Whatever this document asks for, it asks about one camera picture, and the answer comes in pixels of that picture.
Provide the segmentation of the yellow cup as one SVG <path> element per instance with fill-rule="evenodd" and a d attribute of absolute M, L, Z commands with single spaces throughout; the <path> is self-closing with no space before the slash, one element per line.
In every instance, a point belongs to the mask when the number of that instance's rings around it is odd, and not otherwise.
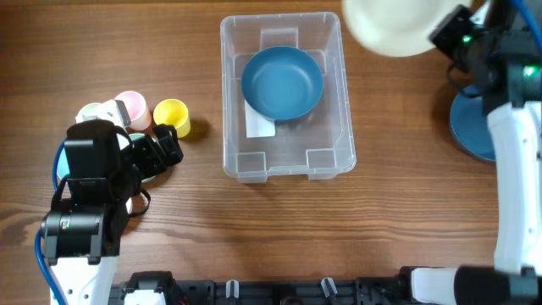
<path fill-rule="evenodd" d="M 153 110 L 153 119 L 157 125 L 172 125 L 179 138 L 191 131 L 191 121 L 187 106 L 178 99 L 166 99 Z"/>

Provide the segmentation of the pink cup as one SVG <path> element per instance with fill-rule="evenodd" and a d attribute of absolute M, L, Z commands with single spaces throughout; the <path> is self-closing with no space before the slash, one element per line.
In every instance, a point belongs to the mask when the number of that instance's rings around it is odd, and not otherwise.
<path fill-rule="evenodd" d="M 123 91 L 115 97 L 124 103 L 130 117 L 132 130 L 145 130 L 152 123 L 152 116 L 146 99 L 137 91 Z"/>

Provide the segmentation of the pale cream cup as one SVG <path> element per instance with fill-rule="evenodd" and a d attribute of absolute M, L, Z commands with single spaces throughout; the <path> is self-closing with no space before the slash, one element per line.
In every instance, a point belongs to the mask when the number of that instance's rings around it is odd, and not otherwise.
<path fill-rule="evenodd" d="M 88 121 L 99 119 L 99 111 L 101 110 L 100 103 L 89 103 L 84 106 L 79 113 L 75 116 L 75 122 L 77 124 Z"/>

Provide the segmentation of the cream bowl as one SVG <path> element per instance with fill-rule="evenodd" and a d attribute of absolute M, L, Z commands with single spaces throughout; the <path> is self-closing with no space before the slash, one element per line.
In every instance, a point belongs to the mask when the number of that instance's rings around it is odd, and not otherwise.
<path fill-rule="evenodd" d="M 434 48 L 429 34 L 458 5 L 472 0 L 343 0 L 352 36 L 367 50 L 387 57 L 410 57 Z"/>

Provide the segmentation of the dark blue bowl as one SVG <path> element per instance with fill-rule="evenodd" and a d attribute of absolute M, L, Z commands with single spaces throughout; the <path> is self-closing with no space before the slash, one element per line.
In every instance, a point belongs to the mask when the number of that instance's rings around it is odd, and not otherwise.
<path fill-rule="evenodd" d="M 256 53 L 241 75 L 244 99 L 256 112 L 275 121 L 310 113 L 324 91 L 324 76 L 307 52 L 288 46 Z"/>
<path fill-rule="evenodd" d="M 495 162 L 482 97 L 457 93 L 451 104 L 449 126 L 452 137 L 464 151 L 479 160 Z"/>

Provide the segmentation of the light blue small bowl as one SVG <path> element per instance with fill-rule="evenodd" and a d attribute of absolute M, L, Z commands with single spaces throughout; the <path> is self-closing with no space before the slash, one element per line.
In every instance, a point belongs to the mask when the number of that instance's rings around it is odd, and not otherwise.
<path fill-rule="evenodd" d="M 58 179 L 61 180 L 62 178 L 64 178 L 66 175 L 69 174 L 69 164 L 68 164 L 68 159 L 66 156 L 63 143 L 60 144 L 57 150 L 55 160 L 56 160 L 56 165 L 57 165 L 55 172 Z"/>

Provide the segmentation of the pink small bowl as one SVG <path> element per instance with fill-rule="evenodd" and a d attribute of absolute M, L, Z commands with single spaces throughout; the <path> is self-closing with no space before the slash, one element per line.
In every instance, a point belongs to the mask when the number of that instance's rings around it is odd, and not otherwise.
<path fill-rule="evenodd" d="M 126 210 L 127 210 L 127 213 L 128 214 L 131 214 L 132 213 L 132 209 L 133 209 L 133 202 L 132 202 L 132 199 L 129 198 L 127 201 L 126 201 Z"/>

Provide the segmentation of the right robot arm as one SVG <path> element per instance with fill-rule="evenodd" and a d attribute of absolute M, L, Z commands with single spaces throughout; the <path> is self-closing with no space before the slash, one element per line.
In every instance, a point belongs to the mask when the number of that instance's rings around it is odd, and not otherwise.
<path fill-rule="evenodd" d="M 398 302 L 541 302 L 541 30 L 522 1 L 490 1 L 483 23 L 458 4 L 429 40 L 469 73 L 495 152 L 499 225 L 491 268 L 404 267 Z"/>

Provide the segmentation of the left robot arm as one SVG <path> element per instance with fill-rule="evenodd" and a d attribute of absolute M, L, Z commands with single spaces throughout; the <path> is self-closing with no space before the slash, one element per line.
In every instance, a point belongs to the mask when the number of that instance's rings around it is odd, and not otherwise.
<path fill-rule="evenodd" d="M 59 181 L 36 233 L 35 255 L 52 304 L 106 304 L 130 219 L 126 203 L 149 194 L 142 181 L 184 157 L 177 130 L 160 124 L 136 140 L 120 126 L 89 120 L 67 130 L 69 173 Z M 129 139 L 121 146 L 119 139 Z"/>

